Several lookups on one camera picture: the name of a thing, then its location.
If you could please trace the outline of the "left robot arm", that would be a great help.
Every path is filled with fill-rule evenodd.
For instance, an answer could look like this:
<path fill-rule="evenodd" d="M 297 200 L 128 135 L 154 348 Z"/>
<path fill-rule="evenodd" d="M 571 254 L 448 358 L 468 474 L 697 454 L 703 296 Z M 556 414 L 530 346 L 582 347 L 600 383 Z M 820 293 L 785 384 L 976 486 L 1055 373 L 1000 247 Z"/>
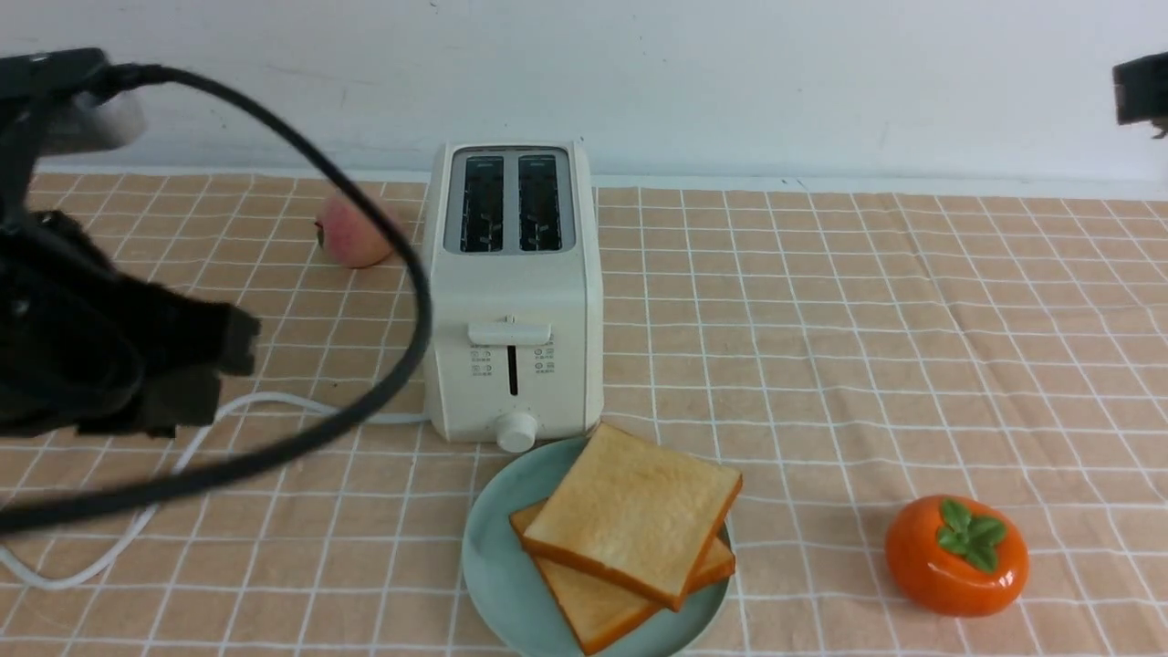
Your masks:
<path fill-rule="evenodd" d="M 4 436 L 147 435 L 214 423 L 251 374 L 260 324 L 125 274 L 61 208 L 28 195 L 39 159 L 112 151 L 142 109 L 98 48 L 4 57 Z"/>

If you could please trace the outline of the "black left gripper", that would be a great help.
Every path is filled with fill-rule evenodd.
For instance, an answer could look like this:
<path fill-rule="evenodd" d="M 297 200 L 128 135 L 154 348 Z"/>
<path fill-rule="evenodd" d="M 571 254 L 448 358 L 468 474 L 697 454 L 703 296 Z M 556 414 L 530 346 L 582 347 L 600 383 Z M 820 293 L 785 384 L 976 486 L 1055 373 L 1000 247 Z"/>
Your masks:
<path fill-rule="evenodd" d="M 113 292 L 114 321 L 99 307 Z M 67 213 L 4 219 L 4 437 L 77 424 L 78 435 L 175 438 L 208 427 L 217 371 L 252 374 L 259 333 L 231 303 L 121 279 Z M 142 383 L 142 358 L 167 373 Z"/>

